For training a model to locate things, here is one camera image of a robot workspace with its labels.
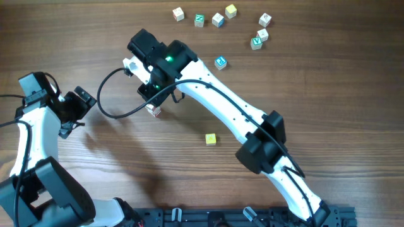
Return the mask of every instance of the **wooden surface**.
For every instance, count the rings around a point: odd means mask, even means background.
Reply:
[[[355,206],[360,226],[404,226],[404,4],[402,1],[201,1],[181,3],[0,6],[0,94],[22,94],[18,78],[54,75],[62,92],[82,86],[93,96],[105,76],[131,57],[141,28],[169,44],[182,40],[215,76],[251,105],[280,112],[287,147],[313,192]],[[221,29],[211,17],[234,3]],[[185,20],[175,22],[180,6]],[[252,51],[273,16],[270,40]],[[194,27],[196,13],[204,28]],[[214,59],[227,67],[218,71]],[[117,74],[102,93],[107,111],[137,107],[140,81]],[[2,121],[20,101],[0,99]],[[243,208],[285,205],[262,175],[235,158],[240,144],[192,98],[168,99],[163,117],[146,110],[122,120],[94,107],[67,140],[59,160],[93,198],[121,197],[133,207]],[[206,133],[218,144],[205,146]],[[18,128],[0,129],[0,177],[8,177]],[[4,211],[0,226],[11,226]]]

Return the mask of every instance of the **cable connector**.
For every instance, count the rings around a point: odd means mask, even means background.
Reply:
[[[129,76],[129,78],[131,78],[134,75],[129,68],[125,68],[124,74],[126,76]]]

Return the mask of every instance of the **wood grain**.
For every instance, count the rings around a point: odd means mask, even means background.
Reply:
[[[0,91],[22,94],[18,78],[54,75],[64,93],[77,85],[92,95],[122,66],[130,38],[146,28],[169,44],[182,40],[215,76],[251,105],[280,112],[292,156],[307,184],[329,204],[355,206],[360,226],[404,226],[404,4],[402,1],[232,1],[237,16],[223,28],[228,1],[0,6]],[[175,22],[180,6],[186,19]],[[252,51],[273,16],[270,40]],[[193,15],[205,14],[204,28]],[[229,64],[218,71],[219,55]],[[109,112],[137,107],[140,82],[120,74],[102,94]],[[2,122],[20,101],[0,99]],[[268,207],[285,201],[261,175],[235,158],[240,144],[200,104],[162,105],[122,120],[95,107],[86,127],[59,140],[59,160],[93,198],[121,197],[133,207]],[[218,144],[205,146],[206,133]],[[0,177],[13,166],[15,126],[0,129]],[[0,226],[11,226],[4,211]]]

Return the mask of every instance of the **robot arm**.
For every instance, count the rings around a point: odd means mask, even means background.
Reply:
[[[131,39],[128,49],[134,57],[124,59],[124,66],[143,82],[138,93],[146,101],[159,90],[178,81],[193,79],[209,83],[233,100],[286,150],[283,145],[286,137],[282,116],[276,112],[267,115],[246,103],[214,77],[185,44],[175,40],[166,47],[157,42],[152,34],[142,30]],[[200,102],[232,131],[242,144],[236,157],[252,172],[265,175],[283,195],[293,214],[316,226],[323,223],[330,213],[327,205],[296,174],[298,170],[290,156],[283,154],[239,109],[224,96],[200,83],[181,83],[176,88]],[[159,106],[168,94],[154,98],[151,103]]]

